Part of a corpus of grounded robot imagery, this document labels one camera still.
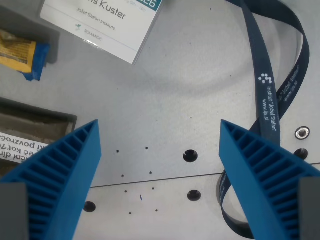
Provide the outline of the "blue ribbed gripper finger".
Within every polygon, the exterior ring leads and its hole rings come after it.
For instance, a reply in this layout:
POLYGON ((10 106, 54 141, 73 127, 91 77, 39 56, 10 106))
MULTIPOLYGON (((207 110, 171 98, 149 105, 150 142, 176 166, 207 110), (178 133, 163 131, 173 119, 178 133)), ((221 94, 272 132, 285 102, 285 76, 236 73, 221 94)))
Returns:
POLYGON ((46 146, 1 183, 24 183, 31 240, 71 240, 102 157, 99 121, 46 146))
POLYGON ((225 171, 219 204, 233 187, 247 222, 222 216, 237 235, 249 240, 298 240, 299 182, 320 171, 261 136, 229 121, 220 123, 219 157, 225 171))

